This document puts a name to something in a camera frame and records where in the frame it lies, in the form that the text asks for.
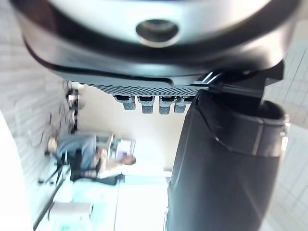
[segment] wall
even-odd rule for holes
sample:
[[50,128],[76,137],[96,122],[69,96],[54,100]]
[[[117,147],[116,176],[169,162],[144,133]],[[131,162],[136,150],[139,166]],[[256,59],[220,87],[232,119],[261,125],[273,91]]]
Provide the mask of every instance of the wall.
[[308,230],[308,130],[291,125],[289,142],[267,217],[274,231]]
[[[65,91],[66,82],[50,74],[28,54],[8,1],[1,0],[0,110],[21,159],[33,224],[55,189],[52,185],[39,185],[38,179],[50,163],[44,156],[48,137],[55,132],[67,133]],[[18,164],[3,159],[10,155],[9,150],[1,154],[2,164]],[[14,174],[14,169],[7,174],[5,178]]]

